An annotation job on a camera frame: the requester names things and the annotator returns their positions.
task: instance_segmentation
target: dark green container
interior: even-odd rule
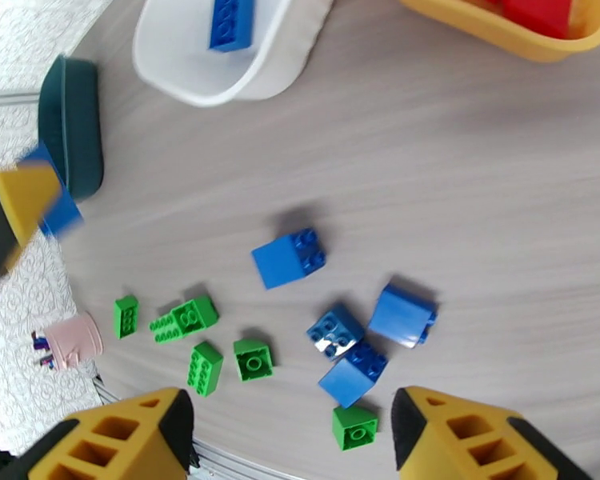
[[[38,138],[74,200],[98,191],[104,162],[95,64],[65,56],[55,60],[40,89]]]

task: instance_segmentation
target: blue lego brick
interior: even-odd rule
[[[360,342],[336,363],[318,383],[342,407],[350,407],[382,375],[387,364],[386,357],[376,353],[367,342]]]
[[[209,48],[227,53],[251,46],[254,0],[215,0]]]
[[[80,210],[78,210],[74,199],[69,194],[65,184],[62,182],[62,178],[58,173],[58,169],[56,169],[54,165],[51,154],[49,154],[48,149],[42,142],[40,142],[38,147],[29,152],[28,155],[22,158],[20,163],[32,161],[44,161],[51,164],[58,175],[58,179],[60,180],[62,194],[56,203],[46,213],[44,221],[40,223],[40,230],[45,236],[48,237],[53,235],[56,238],[60,238],[62,234],[73,225],[77,225],[78,223],[82,222],[82,215],[80,214]]]
[[[362,340],[365,329],[346,306],[339,303],[309,328],[306,334],[329,360],[335,360]]]
[[[388,284],[378,298],[369,329],[408,348],[423,344],[438,318],[436,304]]]
[[[267,289],[302,279],[326,263],[318,234],[311,228],[277,238],[251,255]]]

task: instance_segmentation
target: yellow plastic tray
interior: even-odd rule
[[[537,34],[486,0],[399,0],[405,6],[536,62],[556,62],[600,45],[600,0],[573,0],[569,38]]]

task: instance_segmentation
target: green lego brick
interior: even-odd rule
[[[234,355],[238,363],[238,373],[243,382],[274,374],[269,346],[259,340],[238,340],[234,342]]]
[[[168,343],[187,335],[206,330],[218,322],[218,312],[209,296],[176,306],[167,314],[149,323],[156,343]]]
[[[126,296],[114,304],[114,332],[119,339],[129,336],[138,329],[138,300]]]
[[[333,432],[342,451],[371,444],[378,431],[378,416],[357,406],[334,409]]]
[[[223,360],[222,355],[210,343],[203,342],[195,346],[191,353],[186,383],[193,387],[198,395],[210,395],[218,385]]]
[[[154,332],[154,340],[159,344],[179,340],[185,336],[171,313],[149,323],[149,330]]]

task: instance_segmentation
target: gray wood grain surface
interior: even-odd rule
[[[106,179],[63,248],[105,384],[184,386],[206,338],[226,361],[197,435],[288,474],[395,478],[389,406],[418,384],[520,410],[600,478],[600,49],[535,65],[395,0],[337,0],[287,92],[204,110],[135,75],[143,2],[115,0],[76,52],[101,69]],[[265,292],[250,251],[308,221],[326,268]],[[368,322],[393,274],[436,293],[438,324],[416,350],[374,340],[381,433],[340,453],[305,331],[336,298]],[[220,323],[155,345],[147,323],[205,288]],[[128,292],[140,331],[119,342]],[[243,335],[270,339],[274,378],[240,383]]]

